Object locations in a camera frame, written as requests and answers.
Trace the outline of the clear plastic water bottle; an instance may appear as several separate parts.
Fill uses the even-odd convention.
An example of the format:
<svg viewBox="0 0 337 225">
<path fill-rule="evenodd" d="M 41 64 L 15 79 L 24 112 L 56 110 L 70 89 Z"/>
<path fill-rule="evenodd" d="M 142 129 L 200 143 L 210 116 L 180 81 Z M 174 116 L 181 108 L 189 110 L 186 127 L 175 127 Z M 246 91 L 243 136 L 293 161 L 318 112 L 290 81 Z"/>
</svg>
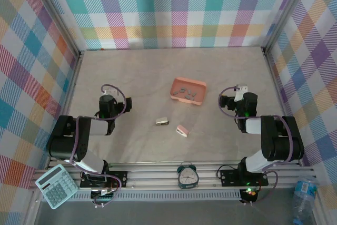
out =
<svg viewBox="0 0 337 225">
<path fill-rule="evenodd" d="M 303 225 L 314 207 L 318 182 L 315 176 L 299 177 L 293 195 L 293 225 Z"/>
</svg>

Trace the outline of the aluminium mounting rail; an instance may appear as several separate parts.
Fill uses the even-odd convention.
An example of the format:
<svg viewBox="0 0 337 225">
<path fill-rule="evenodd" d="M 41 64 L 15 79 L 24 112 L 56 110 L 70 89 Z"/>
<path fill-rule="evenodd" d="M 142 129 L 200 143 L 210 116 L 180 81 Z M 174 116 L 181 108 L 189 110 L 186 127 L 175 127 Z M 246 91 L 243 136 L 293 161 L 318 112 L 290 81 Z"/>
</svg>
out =
<svg viewBox="0 0 337 225">
<path fill-rule="evenodd" d="M 216 171 L 221 166 L 219 161 L 193 162 L 199 175 L 198 190 L 220 189 L 220 179 L 216 177 Z M 127 183 L 125 190 L 177 190 L 177 168 L 181 162 L 136 162 L 136 163 L 113 163 L 112 171 L 127 171 Z M 272 188 L 293 187 L 299 177 L 313 176 L 315 172 L 312 167 L 302 167 L 297 161 L 286 165 L 269 168 L 277 172 L 269 173 L 267 179 Z"/>
</svg>

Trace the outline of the black controller board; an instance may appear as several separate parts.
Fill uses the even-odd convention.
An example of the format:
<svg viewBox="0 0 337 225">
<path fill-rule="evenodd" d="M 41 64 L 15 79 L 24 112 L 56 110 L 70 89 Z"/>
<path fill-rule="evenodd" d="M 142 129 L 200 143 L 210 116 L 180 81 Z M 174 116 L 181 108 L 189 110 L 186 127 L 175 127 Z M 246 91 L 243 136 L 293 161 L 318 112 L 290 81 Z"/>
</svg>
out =
<svg viewBox="0 0 337 225">
<path fill-rule="evenodd" d="M 111 189 L 103 189 L 103 190 L 92 190 L 90 194 L 90 198 L 95 200 L 96 202 L 106 202 L 110 200 L 115 193 L 116 190 Z"/>
<path fill-rule="evenodd" d="M 259 189 L 241 189 L 240 190 L 240 196 L 241 196 L 241 202 L 246 203 L 253 203 L 258 198 Z"/>
</svg>

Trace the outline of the teal alarm clock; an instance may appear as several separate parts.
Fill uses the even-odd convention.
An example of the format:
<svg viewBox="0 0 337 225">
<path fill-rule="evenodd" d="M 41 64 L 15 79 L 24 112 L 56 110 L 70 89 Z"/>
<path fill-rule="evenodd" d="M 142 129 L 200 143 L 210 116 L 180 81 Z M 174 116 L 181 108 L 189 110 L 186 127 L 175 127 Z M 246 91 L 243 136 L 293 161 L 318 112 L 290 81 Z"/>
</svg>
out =
<svg viewBox="0 0 337 225">
<path fill-rule="evenodd" d="M 177 168 L 177 174 L 177 184 L 180 189 L 193 189 L 198 186 L 199 175 L 195 165 L 183 162 Z"/>
</svg>

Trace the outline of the orange plastic tray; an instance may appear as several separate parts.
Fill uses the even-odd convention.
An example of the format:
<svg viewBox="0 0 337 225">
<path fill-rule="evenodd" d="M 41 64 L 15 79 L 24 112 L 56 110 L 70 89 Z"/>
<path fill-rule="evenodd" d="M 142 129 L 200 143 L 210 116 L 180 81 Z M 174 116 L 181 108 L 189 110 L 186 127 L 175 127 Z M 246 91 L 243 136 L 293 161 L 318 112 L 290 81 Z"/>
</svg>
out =
<svg viewBox="0 0 337 225">
<path fill-rule="evenodd" d="M 180 93 L 179 90 L 181 90 L 181 87 L 183 86 L 186 87 L 186 90 L 184 93 Z M 206 83 L 203 81 L 188 79 L 184 77 L 176 77 L 171 86 L 170 96 L 171 96 L 171 99 L 173 100 L 200 106 L 203 104 L 203 101 L 205 99 L 206 90 L 207 90 L 207 86 L 206 86 Z M 194 101 L 185 98 L 186 95 L 189 95 L 190 97 L 194 97 Z"/>
</svg>

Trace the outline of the teal calculator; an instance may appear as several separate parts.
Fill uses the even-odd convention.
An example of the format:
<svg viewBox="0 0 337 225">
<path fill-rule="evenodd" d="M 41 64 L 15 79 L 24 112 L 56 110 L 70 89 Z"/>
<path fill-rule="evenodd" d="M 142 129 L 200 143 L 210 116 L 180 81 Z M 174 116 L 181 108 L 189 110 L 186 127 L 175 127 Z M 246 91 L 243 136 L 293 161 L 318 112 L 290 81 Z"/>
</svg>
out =
<svg viewBox="0 0 337 225">
<path fill-rule="evenodd" d="M 52 209 L 61 206 L 78 191 L 75 181 L 61 164 L 44 173 L 35 184 Z"/>
</svg>

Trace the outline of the aluminium side rail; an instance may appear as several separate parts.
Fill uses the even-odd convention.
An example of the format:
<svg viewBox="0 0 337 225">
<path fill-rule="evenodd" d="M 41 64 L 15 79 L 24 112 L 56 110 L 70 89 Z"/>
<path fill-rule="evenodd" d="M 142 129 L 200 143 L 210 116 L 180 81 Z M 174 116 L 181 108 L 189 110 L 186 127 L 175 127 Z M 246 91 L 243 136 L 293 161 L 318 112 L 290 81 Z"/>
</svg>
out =
<svg viewBox="0 0 337 225">
<path fill-rule="evenodd" d="M 83 54 L 81 54 L 81 57 L 79 57 L 76 61 L 73 77 L 66 94 L 65 105 L 61 110 L 63 114 L 58 117 L 46 146 L 48 155 L 48 164 L 45 168 L 46 170 L 49 168 L 49 163 L 52 158 L 65 161 L 69 160 L 71 157 L 72 149 L 75 143 L 74 131 L 76 118 L 70 116 L 68 112 L 71 106 L 76 81 L 80 72 L 82 56 Z"/>
<path fill-rule="evenodd" d="M 262 52 L 267 68 L 275 88 L 276 96 L 284 116 L 273 115 L 264 116 L 262 120 L 262 130 L 266 134 L 263 138 L 265 147 L 268 148 L 268 159 L 273 159 L 276 165 L 285 164 L 291 161 L 301 160 L 304 156 L 304 145 L 300 135 L 297 122 L 293 116 L 289 116 L 279 80 L 273 71 L 271 59 L 268 53 Z"/>
</svg>

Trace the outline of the aluminium frame post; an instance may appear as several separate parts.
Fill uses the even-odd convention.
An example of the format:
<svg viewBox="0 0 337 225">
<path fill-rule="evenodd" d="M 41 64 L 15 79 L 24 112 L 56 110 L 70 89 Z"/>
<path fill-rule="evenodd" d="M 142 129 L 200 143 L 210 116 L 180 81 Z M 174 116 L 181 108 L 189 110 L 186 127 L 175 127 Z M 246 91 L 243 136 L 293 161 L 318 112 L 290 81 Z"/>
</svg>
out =
<svg viewBox="0 0 337 225">
<path fill-rule="evenodd" d="M 73 39 L 66 23 L 64 22 L 58 8 L 56 7 L 53 0 L 42 0 L 45 4 L 46 9 L 51 15 L 52 20 L 56 23 L 57 28 L 60 30 L 61 34 L 64 36 L 66 43 L 71 48 L 72 53 L 76 56 L 76 58 L 81 57 L 81 50 L 76 45 L 75 40 Z"/>
<path fill-rule="evenodd" d="M 270 24 L 269 30 L 261 45 L 261 49 L 264 54 L 268 53 L 276 43 L 298 2 L 299 0 L 282 0 L 282 3 L 276 10 L 275 18 Z"/>
</svg>

